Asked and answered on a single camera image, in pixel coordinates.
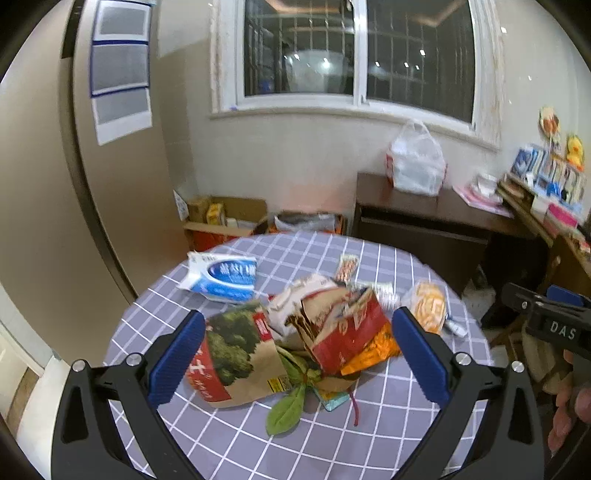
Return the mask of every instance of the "metal bolt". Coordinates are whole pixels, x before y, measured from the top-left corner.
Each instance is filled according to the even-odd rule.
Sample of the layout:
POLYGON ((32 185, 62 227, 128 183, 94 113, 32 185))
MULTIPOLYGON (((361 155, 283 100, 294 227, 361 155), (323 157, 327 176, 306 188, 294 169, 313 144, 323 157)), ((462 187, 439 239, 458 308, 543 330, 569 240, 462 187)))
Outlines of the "metal bolt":
POLYGON ((514 372, 517 372, 520 374, 520 373, 523 373, 523 371, 525 370, 525 365, 516 360, 511 364, 511 368, 513 369, 514 372))
POLYGON ((85 366, 86 366, 86 363, 84 360, 76 360, 72 364, 72 370, 74 372, 82 372, 84 370, 85 366))
POLYGON ((135 367, 142 362, 142 356, 140 353, 131 353, 125 359, 125 363, 128 364, 130 367, 135 367))
POLYGON ((472 357, 467 353, 460 352, 456 355, 456 362, 460 365, 464 365, 465 367, 466 365, 470 365, 472 363, 472 357))

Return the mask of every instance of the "green leaf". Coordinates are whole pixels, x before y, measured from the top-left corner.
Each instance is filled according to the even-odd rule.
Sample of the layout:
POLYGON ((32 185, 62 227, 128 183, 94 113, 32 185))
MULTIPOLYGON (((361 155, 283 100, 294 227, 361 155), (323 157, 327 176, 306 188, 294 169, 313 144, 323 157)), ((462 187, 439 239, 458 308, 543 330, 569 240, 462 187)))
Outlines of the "green leaf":
POLYGON ((306 374, 308 379, 307 385, 309 387, 313 387, 316 385, 320 380, 322 380, 322 372, 320 370, 312 370, 311 368, 308 370, 306 374))
POLYGON ((285 433, 299 423, 304 411, 305 396, 306 386, 301 384, 273 406, 267 415, 266 427, 269 435, 285 433))
POLYGON ((300 371, 302 372, 302 374, 305 374, 308 371, 308 364, 306 363, 306 360, 304 360, 302 357, 294 355, 293 353, 285 350, 284 348, 276 345, 277 347, 277 351, 284 356, 285 358, 287 358, 288 360, 290 360, 291 362, 295 363, 298 368, 300 369, 300 371))
POLYGON ((291 363, 287 358, 283 355, 280 355, 281 363, 287 372, 287 376, 290 378, 291 384, 295 387, 300 385, 304 381, 304 374, 300 372, 300 369, 297 368, 293 363, 291 363))

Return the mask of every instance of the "window frame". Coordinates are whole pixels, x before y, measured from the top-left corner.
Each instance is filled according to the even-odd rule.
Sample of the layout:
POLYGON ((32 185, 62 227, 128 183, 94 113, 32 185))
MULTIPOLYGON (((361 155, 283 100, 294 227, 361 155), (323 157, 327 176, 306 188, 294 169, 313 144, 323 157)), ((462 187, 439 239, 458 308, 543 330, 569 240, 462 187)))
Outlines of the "window frame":
POLYGON ((210 26, 212 118, 265 113, 319 113, 375 118, 399 124, 414 118, 432 131, 492 151, 501 147, 504 56, 494 0, 468 0, 475 51, 471 123, 420 107, 368 100, 368 23, 366 0, 352 0, 355 21, 353 96, 327 93, 244 95, 246 0, 213 0, 210 26))

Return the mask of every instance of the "human hand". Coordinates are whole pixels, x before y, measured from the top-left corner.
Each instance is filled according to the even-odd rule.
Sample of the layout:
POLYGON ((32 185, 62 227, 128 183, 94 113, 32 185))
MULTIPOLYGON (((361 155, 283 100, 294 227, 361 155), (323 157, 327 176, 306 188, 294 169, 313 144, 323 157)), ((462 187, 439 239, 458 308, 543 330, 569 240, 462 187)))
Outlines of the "human hand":
MULTIPOLYGON (((567 350, 564 351, 564 359, 572 364, 573 354, 567 350)), ((552 431, 548 436, 548 447, 552 454, 555 454, 562 447, 566 437, 574 426, 574 419, 568 414, 568 405, 570 397, 573 394, 573 374, 569 373, 558 388, 556 397, 556 406, 558 410, 554 415, 552 431)), ((591 388, 584 388, 579 392, 574 404, 574 412, 583 422, 591 423, 591 388)))

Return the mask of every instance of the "checkered tablecloth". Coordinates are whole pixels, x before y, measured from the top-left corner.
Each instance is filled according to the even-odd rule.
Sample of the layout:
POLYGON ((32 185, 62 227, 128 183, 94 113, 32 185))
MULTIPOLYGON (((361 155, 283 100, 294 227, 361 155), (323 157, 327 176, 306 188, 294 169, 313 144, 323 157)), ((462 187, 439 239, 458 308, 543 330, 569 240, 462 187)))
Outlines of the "checkered tablecloth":
MULTIPOLYGON (((256 294, 265 303, 293 280, 319 272, 333 275, 342 253, 361 258, 358 280, 391 281, 397 293, 426 279, 440 285, 454 319, 469 332, 465 340, 444 332, 453 351, 464 351, 491 364, 488 344, 464 304, 431 269, 395 248, 324 233, 263 235, 237 239, 213 250, 258 259, 256 294)), ((106 356, 106 365, 127 354, 145 352, 151 342, 170 333, 190 309, 205 317, 228 306, 205 300, 176 285, 187 272, 185 263, 163 275, 129 307, 106 356)), ((172 401, 158 411, 182 450, 207 479, 217 480, 389 480, 418 445, 438 407, 427 401, 402 357, 365 371, 355 385, 359 425, 353 426, 350 401, 327 412, 312 393, 305 413, 291 432, 269 437, 265 418, 280 394, 235 408, 216 409, 184 380, 172 401)), ((462 464, 484 411, 478 402, 445 473, 462 464)), ((113 415, 135 467, 152 474, 127 423, 122 407, 113 415)))

